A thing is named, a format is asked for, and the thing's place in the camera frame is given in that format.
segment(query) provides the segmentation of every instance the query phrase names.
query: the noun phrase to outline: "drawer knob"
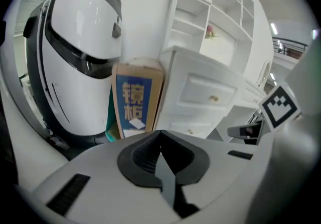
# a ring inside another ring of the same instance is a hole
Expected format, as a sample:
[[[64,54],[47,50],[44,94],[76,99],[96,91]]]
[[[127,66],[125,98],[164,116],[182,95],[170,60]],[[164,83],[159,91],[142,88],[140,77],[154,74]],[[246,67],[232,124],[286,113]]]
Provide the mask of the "drawer knob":
[[[215,95],[211,95],[211,96],[210,96],[210,100],[211,100],[211,101],[218,101],[219,98],[218,98],[217,96],[215,96]]]

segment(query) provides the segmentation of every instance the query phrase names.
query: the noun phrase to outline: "white furniture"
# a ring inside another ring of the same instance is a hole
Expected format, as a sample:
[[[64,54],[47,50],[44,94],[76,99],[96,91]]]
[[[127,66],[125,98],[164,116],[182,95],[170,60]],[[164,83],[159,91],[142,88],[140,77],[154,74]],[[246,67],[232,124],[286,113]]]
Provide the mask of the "white furniture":
[[[175,46],[162,52],[159,61],[166,78],[156,130],[206,138],[233,106],[254,112],[256,101],[265,97],[239,73],[197,52]]]
[[[272,58],[259,0],[171,0],[154,128],[206,138],[217,127],[229,140],[226,127],[245,124],[266,96]]]

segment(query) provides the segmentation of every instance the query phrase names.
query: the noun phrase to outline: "railing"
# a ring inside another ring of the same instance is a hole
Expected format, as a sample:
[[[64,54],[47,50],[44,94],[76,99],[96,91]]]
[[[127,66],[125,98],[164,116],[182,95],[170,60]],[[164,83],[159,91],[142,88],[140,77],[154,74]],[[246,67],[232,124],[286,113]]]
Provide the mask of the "railing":
[[[299,59],[308,48],[308,45],[294,40],[272,37],[275,53],[285,54],[295,59]]]

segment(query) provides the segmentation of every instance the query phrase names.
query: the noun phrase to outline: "blue label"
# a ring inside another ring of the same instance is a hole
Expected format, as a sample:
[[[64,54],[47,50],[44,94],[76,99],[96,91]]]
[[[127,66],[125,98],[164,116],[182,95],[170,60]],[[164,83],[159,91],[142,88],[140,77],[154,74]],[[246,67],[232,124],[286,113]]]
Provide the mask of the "blue label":
[[[137,130],[129,122],[135,118],[146,125],[151,83],[151,78],[117,75],[116,94],[122,130]]]

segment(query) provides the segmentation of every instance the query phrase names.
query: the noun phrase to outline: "cardboard box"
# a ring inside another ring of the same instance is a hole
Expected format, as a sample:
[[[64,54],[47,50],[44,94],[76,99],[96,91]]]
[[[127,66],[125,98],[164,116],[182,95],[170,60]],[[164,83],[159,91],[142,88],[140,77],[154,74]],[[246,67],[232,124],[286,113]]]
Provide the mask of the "cardboard box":
[[[163,83],[161,69],[117,64],[113,98],[121,138],[152,131]]]

